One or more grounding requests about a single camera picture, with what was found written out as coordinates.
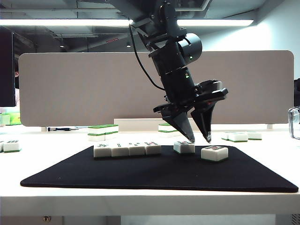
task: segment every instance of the ceiling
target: ceiling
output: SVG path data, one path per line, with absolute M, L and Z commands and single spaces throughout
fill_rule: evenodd
M 257 10 L 268 0 L 175 0 L 179 19 L 255 19 Z M 109 0 L 1 0 L 1 19 L 124 19 L 108 4 Z M 9 27 L 18 34 L 16 52 L 132 51 L 126 48 L 128 28 L 110 27 Z M 190 27 L 198 35 L 220 31 L 216 28 Z

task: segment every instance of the gray partition panel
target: gray partition panel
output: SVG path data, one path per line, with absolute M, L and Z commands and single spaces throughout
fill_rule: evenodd
M 147 53 L 139 53 L 161 85 Z M 228 98 L 213 123 L 286 123 L 293 106 L 293 54 L 289 51 L 203 52 L 189 65 L 195 83 L 223 81 Z M 131 52 L 27 53 L 19 59 L 21 121 L 26 126 L 113 123 L 156 118 L 164 92 L 149 82 Z

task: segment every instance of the ceiling pipe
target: ceiling pipe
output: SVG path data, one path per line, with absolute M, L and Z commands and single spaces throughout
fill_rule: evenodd
M 127 38 L 127 36 L 128 36 L 127 34 L 123 34 L 123 35 L 116 36 L 116 38 L 117 38 L 118 40 L 121 40 L 121 39 Z M 101 46 L 101 45 L 106 45 L 106 44 L 109 44 L 109 43 L 110 43 L 110 42 L 107 42 L 107 40 L 105 40 L 105 41 L 103 41 L 103 40 L 97 41 L 97 42 L 94 42 L 94 43 L 89 44 L 89 49 L 95 48 L 95 47 L 99 47 L 99 46 Z M 77 52 L 82 52 L 82 51 L 84 51 L 84 50 L 86 50 L 86 49 L 87 49 L 87 46 L 86 46 L 86 45 L 83 45 L 83 46 L 81 46 L 81 47 L 77 47 L 77 48 L 70 49 L 68 52 L 70 52 L 70 53 L 77 53 Z
M 205 0 L 201 7 L 181 7 L 175 8 L 177 12 L 202 12 L 208 6 L 210 0 Z M 95 12 L 95 11 L 119 11 L 115 7 L 98 7 L 98 8 L 0 8 L 3 13 L 18 13 L 18 12 Z

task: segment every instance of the row of mahjong tiles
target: row of mahjong tiles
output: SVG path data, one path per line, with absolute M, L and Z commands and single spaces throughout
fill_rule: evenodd
M 175 142 L 173 150 L 179 154 L 195 154 L 195 145 L 186 141 Z M 157 155 L 160 153 L 161 145 L 155 142 L 94 145 L 94 158 Z M 219 162 L 227 158 L 227 147 L 209 146 L 201 149 L 201 159 Z
M 262 140 L 263 136 L 259 132 L 225 132 L 222 137 L 223 140 L 231 142 L 247 142 L 248 140 Z

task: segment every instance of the white table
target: white table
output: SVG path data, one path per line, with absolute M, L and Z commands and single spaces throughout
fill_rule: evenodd
M 262 141 L 221 140 L 226 130 L 257 130 Z M 214 125 L 212 145 L 231 145 L 300 187 L 300 141 L 288 125 Z M 195 133 L 196 145 L 207 145 Z M 84 129 L 41 132 L 40 127 L 0 127 L 0 139 L 18 139 L 22 151 L 0 154 L 1 216 L 119 216 L 300 214 L 300 193 L 251 193 L 184 190 L 128 190 L 21 187 L 20 181 L 91 146 Z M 122 141 L 172 145 L 184 137 L 162 139 L 157 132 L 121 133 Z

